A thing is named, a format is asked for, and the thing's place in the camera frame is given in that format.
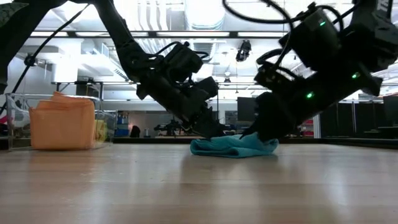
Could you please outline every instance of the computer monitor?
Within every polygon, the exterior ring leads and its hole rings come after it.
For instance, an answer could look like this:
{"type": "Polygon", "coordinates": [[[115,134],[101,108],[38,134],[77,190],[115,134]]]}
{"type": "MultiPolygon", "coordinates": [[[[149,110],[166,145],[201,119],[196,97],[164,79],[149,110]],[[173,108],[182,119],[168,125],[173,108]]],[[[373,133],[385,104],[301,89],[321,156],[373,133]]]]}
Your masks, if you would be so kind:
{"type": "Polygon", "coordinates": [[[238,121],[254,121],[256,119],[256,99],[238,97],[238,121]]]}
{"type": "Polygon", "coordinates": [[[385,96],[383,101],[387,120],[398,122],[398,96],[385,96]]]}

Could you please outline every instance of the wooden surface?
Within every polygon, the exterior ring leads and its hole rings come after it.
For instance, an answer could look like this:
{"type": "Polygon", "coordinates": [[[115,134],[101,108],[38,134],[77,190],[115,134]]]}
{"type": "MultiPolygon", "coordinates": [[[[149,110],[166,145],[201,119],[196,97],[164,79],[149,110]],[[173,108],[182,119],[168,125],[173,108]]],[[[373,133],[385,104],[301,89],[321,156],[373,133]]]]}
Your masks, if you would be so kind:
{"type": "Polygon", "coordinates": [[[0,223],[398,223],[398,151],[283,145],[275,154],[128,144],[2,153],[0,223]]]}

